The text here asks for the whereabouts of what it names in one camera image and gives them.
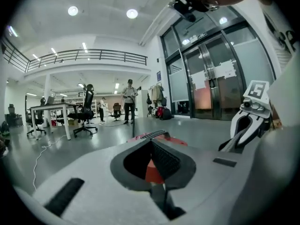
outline red bag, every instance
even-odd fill
[[[155,113],[156,118],[161,118],[163,116],[163,107],[158,107]]]

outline hat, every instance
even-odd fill
[[[199,12],[205,13],[208,11],[208,9],[201,2],[195,0],[186,0],[186,1],[189,6],[191,6],[192,8],[196,9]]]

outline glass door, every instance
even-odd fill
[[[216,99],[215,118],[231,120],[239,111],[243,85],[236,59],[220,34],[200,45],[209,67],[210,89]]]
[[[236,59],[217,35],[184,53],[191,88],[192,117],[231,120],[241,104],[243,87]]]
[[[192,117],[213,119],[213,97],[207,76],[207,65],[199,47],[184,54],[192,99]]]

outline black pants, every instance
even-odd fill
[[[100,120],[103,121],[104,113],[103,113],[103,108],[99,108],[99,113],[100,113]]]
[[[125,105],[124,105],[125,121],[128,121],[129,108],[130,108],[130,111],[131,111],[131,120],[135,119],[135,105],[133,103],[125,103]]]

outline man standing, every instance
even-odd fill
[[[100,107],[99,107],[99,112],[100,112],[100,120],[101,122],[105,122],[103,120],[103,117],[104,117],[104,111],[103,111],[103,108],[107,108],[104,104],[104,101],[103,100],[106,100],[105,97],[103,97],[101,100],[100,100]]]
[[[124,97],[124,110],[125,110],[125,122],[128,123],[129,119],[129,108],[131,111],[131,123],[135,119],[135,97],[138,95],[137,90],[132,87],[132,79],[128,80],[128,86],[123,89],[121,95]]]

